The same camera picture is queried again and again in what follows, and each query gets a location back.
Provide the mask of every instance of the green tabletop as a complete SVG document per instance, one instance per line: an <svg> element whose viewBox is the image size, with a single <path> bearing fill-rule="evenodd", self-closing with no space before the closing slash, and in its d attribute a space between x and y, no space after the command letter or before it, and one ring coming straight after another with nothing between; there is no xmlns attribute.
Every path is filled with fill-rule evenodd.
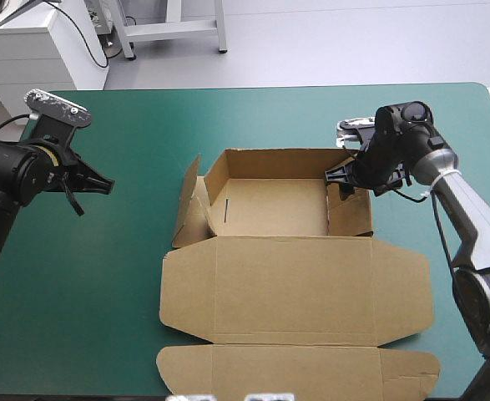
<svg viewBox="0 0 490 401"><path fill-rule="evenodd" d="M63 194L41 194L19 214L0 257L0 393L167 393L155 355L200 342L158 319L161 260L198 153L205 172L228 147L332 147L338 120L420 99L490 203L490 96L478 84L60 95L92 112L73 147L116 185L110 196L80 195L81 218ZM459 395L482 358L453 303L430 202L386 194L372 206L376 237L424 253L432 268L434 325L391 347L436 354L433 395Z"/></svg>

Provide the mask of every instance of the metal frame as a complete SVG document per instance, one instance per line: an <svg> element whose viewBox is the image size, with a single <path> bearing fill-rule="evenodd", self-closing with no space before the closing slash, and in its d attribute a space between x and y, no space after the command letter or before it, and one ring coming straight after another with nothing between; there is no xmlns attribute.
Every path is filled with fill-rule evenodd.
<svg viewBox="0 0 490 401"><path fill-rule="evenodd" d="M119 36L124 56L129 60L135 60L132 43L195 38L199 36L219 36L219 52L226 53L225 13L223 0L215 1L215 19L203 19L196 21L182 21L182 0L167 0L167 12L164 23L147 23L143 25L128 25L120 0L109 0L109 11L114 20L114 26Z"/></svg>

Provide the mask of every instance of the black cable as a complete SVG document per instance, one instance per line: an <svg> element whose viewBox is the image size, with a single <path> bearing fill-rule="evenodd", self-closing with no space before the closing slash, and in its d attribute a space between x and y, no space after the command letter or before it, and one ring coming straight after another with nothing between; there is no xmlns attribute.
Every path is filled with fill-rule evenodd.
<svg viewBox="0 0 490 401"><path fill-rule="evenodd" d="M109 66L109 60L108 58L106 57L105 58L105 64L100 64L98 62L98 60L94 57L94 54L93 52L91 51L91 48L88 46L88 43L87 43L87 39L85 39L85 36L83 35L83 32L81 32L81 29L79 28L79 26L74 22L74 20L68 15L66 14L66 12L64 12L61 8L59 8L58 6L56 6L55 4L51 3L51 2L47 2L46 0L43 0L48 6L51 6L53 8L55 8L56 10L58 10L62 15L64 15L66 18L68 18L70 20L70 22L73 24L73 26L78 30L79 32L79 35L81 36L81 39L83 40L83 43L85 44L85 47L87 48L87 51L88 51L88 54L91 56L91 58L93 59L94 63L96 65L98 65L101 69L106 69L108 66Z"/></svg>
<svg viewBox="0 0 490 401"><path fill-rule="evenodd" d="M7 120L3 121L0 124L0 129L2 129L3 127L5 127L7 124L11 124L13 121L16 121L17 119L28 119L28 118L29 118L29 114L15 115L14 117L11 117L10 119L7 119Z"/></svg>
<svg viewBox="0 0 490 401"><path fill-rule="evenodd" d="M447 239L445 238L445 233L443 231L443 226L442 226L442 222L441 222L441 219L439 218L439 212L437 211L437 197L436 197L436 194L434 191L431 192L431 198L432 198L432 210L433 210L433 213L434 213L434 220L436 221L436 227L437 227L437 232L439 233L439 239L442 243L442 247L443 247L443 252L445 253L445 258L447 259L447 265L448 265L448 269L451 273L451 278L452 278L452 296L454 298L454 302L458 305L458 307L460 308L460 311L464 311L465 310L465 307L463 306L464 305L464 302L462 300L462 294L459 292L458 290L458 284L457 284L457 277L456 277L456 274L455 274L455 271L454 271L454 267L452 266L452 258L451 258L451 254L448 250L448 245L447 245ZM469 318L469 316L467 315L464 315L462 313L462 316L464 318L466 318L467 320L471 320ZM489 347L490 347L490 342L487 340L487 335L486 337L484 338L483 340ZM490 388L490 381L485 383L485 384L481 384L480 386L478 387L475 387L475 388L472 388L471 390L468 390L466 391L463 396L462 396L462 401L468 401L470 399L473 399L473 397L477 394L479 394L480 392L482 392L483 390L486 390Z"/></svg>
<svg viewBox="0 0 490 401"><path fill-rule="evenodd" d="M342 148L345 150L345 152L356 162L356 163L360 163L361 165L363 165L366 169L369 170L369 167L367 167L365 165L365 163L363 163L361 160L358 160L351 152L348 151L348 149L343 145ZM402 192L400 192L397 188L393 188L392 186L388 185L387 183L384 183L383 184L388 190L392 190L393 192L395 192L397 195L403 197L404 199L408 199L409 201L411 202L414 202L414 203L422 203L424 202L427 197L426 196L423 196L422 198L419 198L419 199L416 199L416 198L412 198L411 196L409 195L406 195Z"/></svg>
<svg viewBox="0 0 490 401"><path fill-rule="evenodd" d="M115 58L115 57L117 57L117 56L118 56L119 54L121 54L121 53L122 53L122 49L120 49L120 50L119 50L117 53L115 53L114 55L109 56L109 57L106 57L106 59L107 59L107 60L110 60L111 58Z"/></svg>

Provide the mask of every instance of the cardboard flap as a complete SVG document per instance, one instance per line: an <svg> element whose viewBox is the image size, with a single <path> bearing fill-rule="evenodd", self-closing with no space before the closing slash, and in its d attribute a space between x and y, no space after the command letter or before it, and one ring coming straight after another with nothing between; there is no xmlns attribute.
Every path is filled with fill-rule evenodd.
<svg viewBox="0 0 490 401"><path fill-rule="evenodd" d="M181 186L181 193L179 195L178 217L176 217L174 236L176 236L184 226L185 218L189 210L189 204L191 202L191 198L193 197L194 188L196 187L196 177L198 175L199 166L200 155L196 156L196 159L194 159L193 163L191 163L185 172L184 183Z"/></svg>
<svg viewBox="0 0 490 401"><path fill-rule="evenodd" d="M373 241L378 344L407 337L434 320L430 266L424 255Z"/></svg>
<svg viewBox="0 0 490 401"><path fill-rule="evenodd" d="M424 256L365 237L216 237L164 260L161 321L233 344L381 345L432 322Z"/></svg>
<svg viewBox="0 0 490 401"><path fill-rule="evenodd" d="M184 222L172 241L174 248L195 244L214 235L209 202L204 177L199 175L196 177L196 185L190 197Z"/></svg>
<svg viewBox="0 0 490 401"><path fill-rule="evenodd" d="M248 393L294 393L314 401L421 401L439 373L431 354L366 347L170 347L161 350L157 366L172 393L212 393L219 401Z"/></svg>
<svg viewBox="0 0 490 401"><path fill-rule="evenodd" d="M216 242L202 241L163 259L159 319L167 326L209 338L215 313Z"/></svg>
<svg viewBox="0 0 490 401"><path fill-rule="evenodd" d="M369 191L355 188L344 195L339 185L330 184L328 192L328 235L370 236L372 234L371 198Z"/></svg>
<svg viewBox="0 0 490 401"><path fill-rule="evenodd" d="M430 353L381 349L380 360L385 400L424 399L436 386L440 366Z"/></svg>

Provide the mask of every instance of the open cardboard box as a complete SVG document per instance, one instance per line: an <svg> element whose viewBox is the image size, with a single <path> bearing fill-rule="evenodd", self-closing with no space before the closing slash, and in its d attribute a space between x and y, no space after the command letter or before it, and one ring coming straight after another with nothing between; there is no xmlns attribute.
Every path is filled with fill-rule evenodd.
<svg viewBox="0 0 490 401"><path fill-rule="evenodd" d="M184 178L176 248L211 236L370 236L367 190L340 193L325 171L339 149L225 150L205 177L196 158Z"/></svg>
<svg viewBox="0 0 490 401"><path fill-rule="evenodd" d="M432 324L424 256L370 238L369 196L324 172L342 150L226 150L184 179L160 318L212 342L161 350L173 393L421 401L439 362L379 346Z"/></svg>

